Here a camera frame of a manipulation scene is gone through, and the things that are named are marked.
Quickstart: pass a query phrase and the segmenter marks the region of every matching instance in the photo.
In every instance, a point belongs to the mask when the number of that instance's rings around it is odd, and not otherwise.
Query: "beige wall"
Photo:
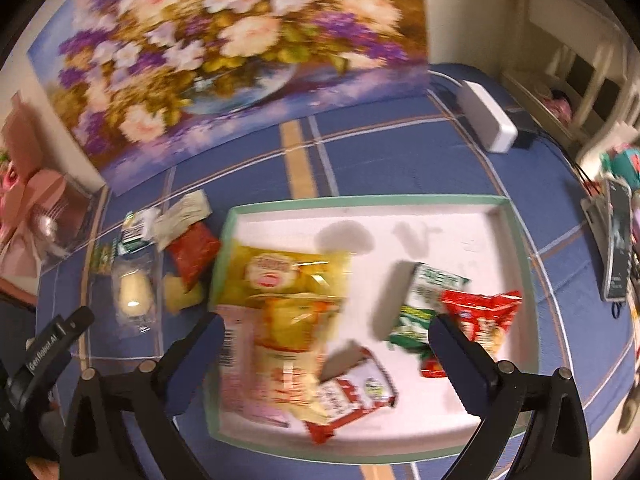
[[[10,98],[20,91],[38,110],[50,158],[61,171],[89,190],[104,181],[89,164],[48,104],[44,89],[26,56],[43,26],[65,0],[47,0],[21,35],[0,70],[0,121],[10,110]],[[426,0],[431,62],[458,62],[497,76],[515,0]],[[34,284],[26,288],[34,292]]]

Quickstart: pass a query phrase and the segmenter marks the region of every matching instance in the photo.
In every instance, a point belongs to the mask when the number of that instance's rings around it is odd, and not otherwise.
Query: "blue gripper pad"
[[[467,412],[483,418],[498,385],[494,360],[446,314],[431,319],[429,345]]]
[[[209,366],[218,360],[224,340],[222,316],[210,312],[200,319],[185,339],[176,341],[166,352],[159,367],[165,358],[178,359],[177,367],[167,377],[164,390],[164,412],[168,416],[185,412]]]

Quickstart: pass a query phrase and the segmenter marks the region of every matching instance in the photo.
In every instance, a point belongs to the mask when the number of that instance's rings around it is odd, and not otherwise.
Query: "metal screw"
[[[571,370],[569,370],[569,368],[559,368],[558,369],[558,375],[560,377],[562,377],[564,380],[568,381],[569,379],[571,379],[573,377],[573,375],[571,374]]]
[[[94,378],[95,370],[93,368],[87,368],[84,372],[82,372],[82,378],[85,381],[90,381]]]
[[[516,370],[516,367],[511,361],[500,361],[498,363],[498,370],[500,370],[503,374],[513,374]]]
[[[147,360],[140,363],[138,370],[140,370],[143,374],[148,374],[149,372],[152,372],[154,368],[156,368],[156,362]]]

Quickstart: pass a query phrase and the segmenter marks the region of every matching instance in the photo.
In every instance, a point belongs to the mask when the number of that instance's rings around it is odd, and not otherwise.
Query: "floral painting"
[[[427,79],[423,0],[67,0],[29,55],[116,193],[239,135]]]

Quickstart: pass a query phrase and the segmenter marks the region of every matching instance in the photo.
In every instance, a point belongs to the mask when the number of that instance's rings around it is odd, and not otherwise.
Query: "power strip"
[[[506,153],[518,137],[518,129],[482,85],[463,81],[458,104],[476,131],[482,146],[491,153]]]

